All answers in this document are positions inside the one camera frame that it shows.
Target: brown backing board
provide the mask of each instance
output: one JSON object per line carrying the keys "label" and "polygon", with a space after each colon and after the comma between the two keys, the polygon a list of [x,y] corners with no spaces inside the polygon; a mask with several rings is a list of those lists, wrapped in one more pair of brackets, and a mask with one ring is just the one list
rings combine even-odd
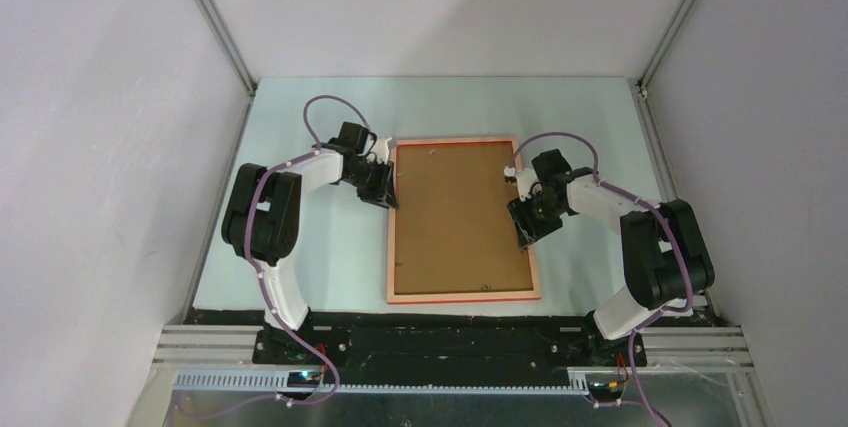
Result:
{"label": "brown backing board", "polygon": [[389,303],[541,297],[535,253],[519,250],[506,209],[517,189],[503,168],[516,146],[512,137],[398,141]]}

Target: metal profile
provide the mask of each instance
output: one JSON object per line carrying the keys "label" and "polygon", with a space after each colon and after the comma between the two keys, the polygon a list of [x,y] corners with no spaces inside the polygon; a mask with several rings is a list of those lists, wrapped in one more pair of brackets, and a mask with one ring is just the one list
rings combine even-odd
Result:
{"label": "metal profile", "polygon": [[[181,369],[174,376],[174,390],[226,390],[234,392],[302,392],[303,387],[289,386],[290,373],[309,370],[299,366],[297,369],[279,369],[262,366],[255,370],[236,369]],[[354,385],[342,384],[339,393],[362,394],[533,394],[533,395],[587,395],[589,393],[586,376],[569,374],[570,386],[557,387],[438,387],[438,386],[401,386],[401,385]],[[317,390],[328,391],[324,385]]]}
{"label": "metal profile", "polygon": [[727,387],[739,416],[739,425],[742,427],[772,427],[774,420],[771,418],[762,396],[757,374],[736,373],[727,374]]}
{"label": "metal profile", "polygon": [[[259,327],[166,326],[153,366],[178,369],[257,370],[252,363]],[[643,333],[648,366],[645,374],[752,373],[753,361],[737,327],[648,328]],[[308,368],[276,366],[275,370]],[[572,374],[612,374],[614,367],[569,367]]]}
{"label": "metal profile", "polygon": [[660,189],[660,198],[664,202],[677,199],[679,195],[674,177],[671,174],[671,166],[665,149],[663,149],[654,115],[648,106],[648,100],[642,95],[638,80],[630,79],[629,83],[633,105],[636,108],[636,116],[639,118],[640,127],[642,127],[642,136],[645,138],[645,144],[648,147],[648,157],[651,159],[651,167],[654,169],[654,177],[657,179],[657,186]]}
{"label": "metal profile", "polygon": [[209,23],[209,28],[212,29],[212,33],[215,35],[218,44],[227,56],[227,60],[230,62],[230,65],[235,71],[236,76],[238,76],[239,81],[244,86],[244,90],[247,92],[247,95],[252,96],[256,92],[256,80],[250,74],[250,70],[247,68],[247,64],[244,62],[244,58],[242,57],[241,52],[239,52],[235,40],[233,40],[233,36],[227,28],[227,24],[224,23],[224,19],[221,17],[221,12],[218,11],[218,7],[215,5],[214,0],[194,1],[200,8],[200,12],[203,14],[203,17],[206,18],[206,21]]}
{"label": "metal profile", "polygon": [[654,75],[657,73],[657,69],[659,69],[663,58],[666,53],[668,53],[669,47],[680,32],[680,27],[689,17],[695,1],[697,0],[680,0],[680,3],[677,5],[677,9],[674,11],[674,15],[671,16],[671,21],[669,21],[662,37],[660,37],[659,43],[656,48],[654,48],[654,52],[651,54],[648,65],[645,66],[645,70],[642,71],[642,75],[639,77],[639,85],[644,87],[651,83],[651,80],[653,80]]}

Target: black strip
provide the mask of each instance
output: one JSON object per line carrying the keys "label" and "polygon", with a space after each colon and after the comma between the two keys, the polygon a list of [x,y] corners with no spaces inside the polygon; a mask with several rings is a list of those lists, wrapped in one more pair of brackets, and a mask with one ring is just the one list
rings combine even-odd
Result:
{"label": "black strip", "polygon": [[[615,366],[617,356],[627,348],[622,339],[604,342],[598,349],[583,331],[563,332],[555,325],[315,330],[311,320],[307,318],[298,334],[326,352],[345,383],[351,384],[568,385],[567,367]],[[257,333],[255,345],[254,364],[320,364],[285,332],[267,324]],[[641,336],[636,337],[636,345],[643,346]],[[644,348],[638,349],[636,362],[646,364]]]}
{"label": "black strip", "polygon": [[[579,328],[583,317],[522,316],[482,317],[433,314],[363,314],[354,312],[311,311],[312,325],[338,327],[566,327]],[[186,325],[255,325],[261,326],[262,310],[202,310],[191,308]],[[728,322],[713,315],[711,309],[697,311],[691,317],[663,317],[654,327],[725,327]]]}

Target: gray wall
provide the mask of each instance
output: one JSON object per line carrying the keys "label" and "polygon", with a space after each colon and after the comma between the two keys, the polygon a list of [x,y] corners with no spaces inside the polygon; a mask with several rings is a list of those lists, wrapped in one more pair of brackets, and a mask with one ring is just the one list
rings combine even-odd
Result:
{"label": "gray wall", "polygon": [[257,76],[636,76],[678,0],[215,2]]}
{"label": "gray wall", "polygon": [[123,425],[245,95],[193,0],[0,0],[0,425]]}
{"label": "gray wall", "polygon": [[778,425],[848,424],[848,0],[701,0],[649,95]]}

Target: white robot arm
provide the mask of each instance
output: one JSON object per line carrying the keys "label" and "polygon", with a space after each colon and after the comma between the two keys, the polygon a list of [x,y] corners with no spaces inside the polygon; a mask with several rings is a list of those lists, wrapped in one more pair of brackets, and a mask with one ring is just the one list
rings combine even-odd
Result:
{"label": "white robot arm", "polygon": [[[371,146],[365,146],[371,140]],[[392,138],[379,138],[365,127],[350,122],[342,125],[338,137],[322,144],[311,154],[301,156],[283,172],[271,174],[263,188],[261,202],[268,210],[256,210],[251,236],[251,254],[262,269],[271,305],[288,327],[300,328],[309,311],[300,295],[294,265],[289,257],[297,241],[300,200],[304,195],[327,184],[345,181],[354,185],[359,198],[385,208],[397,208],[393,169],[389,160]],[[266,169],[245,164],[239,169],[222,224],[224,241],[236,255],[245,256],[245,226],[251,200]],[[266,308],[265,321],[280,328]]]}
{"label": "white robot arm", "polygon": [[[645,206],[602,186],[591,169],[572,169],[558,150],[539,154],[532,165],[504,169],[506,180],[518,185],[519,197],[507,208],[522,249],[562,227],[565,214],[588,215],[621,236],[626,286],[591,313],[603,339],[621,339],[669,302],[685,297],[676,260],[662,248],[669,239]],[[715,274],[691,206],[682,200],[648,203],[669,222],[692,289],[710,286]]]}

